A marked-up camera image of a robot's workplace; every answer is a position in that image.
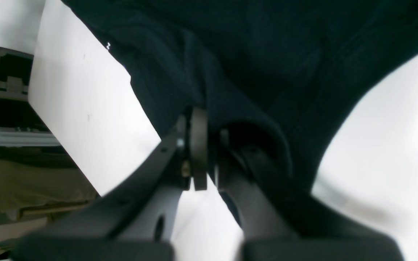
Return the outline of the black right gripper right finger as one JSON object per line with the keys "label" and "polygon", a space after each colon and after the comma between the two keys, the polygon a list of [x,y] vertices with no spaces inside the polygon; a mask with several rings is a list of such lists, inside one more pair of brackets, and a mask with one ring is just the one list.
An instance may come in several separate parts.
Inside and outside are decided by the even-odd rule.
{"label": "black right gripper right finger", "polygon": [[402,261],[392,238],[298,189],[248,134],[219,132],[216,185],[237,207],[243,261]]}

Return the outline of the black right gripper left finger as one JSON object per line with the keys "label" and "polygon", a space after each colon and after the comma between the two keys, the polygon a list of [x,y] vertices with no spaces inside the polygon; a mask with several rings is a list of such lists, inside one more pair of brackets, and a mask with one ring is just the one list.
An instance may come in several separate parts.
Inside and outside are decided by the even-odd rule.
{"label": "black right gripper left finger", "polygon": [[192,108],[126,180],[90,206],[23,237],[13,261],[174,261],[181,194],[207,188],[207,112]]}

